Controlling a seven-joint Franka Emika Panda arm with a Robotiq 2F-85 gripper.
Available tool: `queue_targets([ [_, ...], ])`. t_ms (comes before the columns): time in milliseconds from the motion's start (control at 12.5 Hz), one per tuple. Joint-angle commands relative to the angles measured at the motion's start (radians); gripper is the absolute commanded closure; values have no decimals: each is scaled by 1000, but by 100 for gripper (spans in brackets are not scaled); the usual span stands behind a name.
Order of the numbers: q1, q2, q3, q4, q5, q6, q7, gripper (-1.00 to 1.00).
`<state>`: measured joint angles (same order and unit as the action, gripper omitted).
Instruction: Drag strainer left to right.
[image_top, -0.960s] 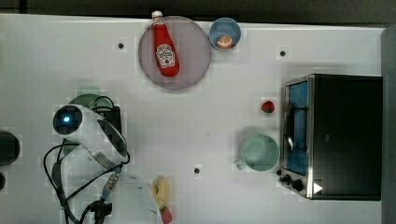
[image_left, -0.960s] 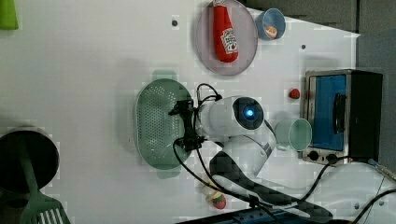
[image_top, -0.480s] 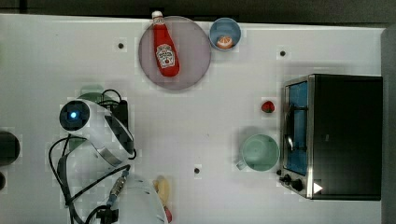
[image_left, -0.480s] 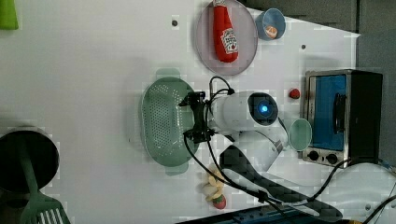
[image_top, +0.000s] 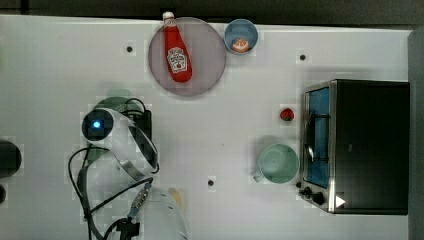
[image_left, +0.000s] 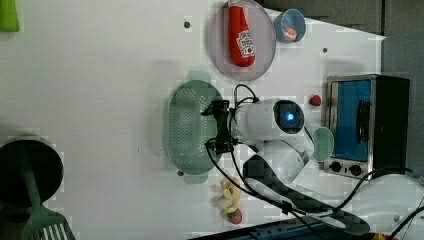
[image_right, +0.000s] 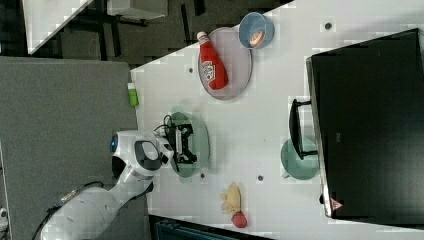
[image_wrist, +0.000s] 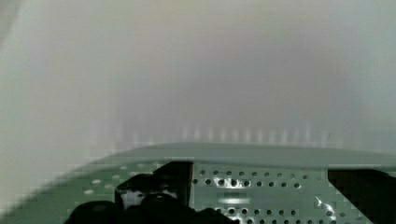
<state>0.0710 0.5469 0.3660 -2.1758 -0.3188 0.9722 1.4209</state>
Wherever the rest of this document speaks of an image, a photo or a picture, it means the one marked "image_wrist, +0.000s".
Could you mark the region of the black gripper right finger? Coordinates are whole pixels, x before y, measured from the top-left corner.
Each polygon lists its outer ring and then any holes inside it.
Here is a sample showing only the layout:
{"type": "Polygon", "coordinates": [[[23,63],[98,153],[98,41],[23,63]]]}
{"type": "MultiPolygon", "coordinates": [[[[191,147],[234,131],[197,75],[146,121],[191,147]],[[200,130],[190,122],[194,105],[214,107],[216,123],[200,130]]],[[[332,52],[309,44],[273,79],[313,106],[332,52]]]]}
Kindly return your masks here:
{"type": "Polygon", "coordinates": [[[371,169],[329,170],[328,180],[373,224],[395,224],[393,176],[371,169]]]}

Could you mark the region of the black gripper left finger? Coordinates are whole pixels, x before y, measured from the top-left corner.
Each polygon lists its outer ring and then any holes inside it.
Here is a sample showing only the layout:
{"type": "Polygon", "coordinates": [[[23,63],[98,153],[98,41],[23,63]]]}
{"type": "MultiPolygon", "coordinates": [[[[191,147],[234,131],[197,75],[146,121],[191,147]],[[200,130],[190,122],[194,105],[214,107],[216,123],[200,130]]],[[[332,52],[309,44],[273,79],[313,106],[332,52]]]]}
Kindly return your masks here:
{"type": "Polygon", "coordinates": [[[77,206],[64,224],[238,224],[213,208],[189,206],[191,161],[171,161],[135,175],[114,190],[114,200],[77,206]]]}

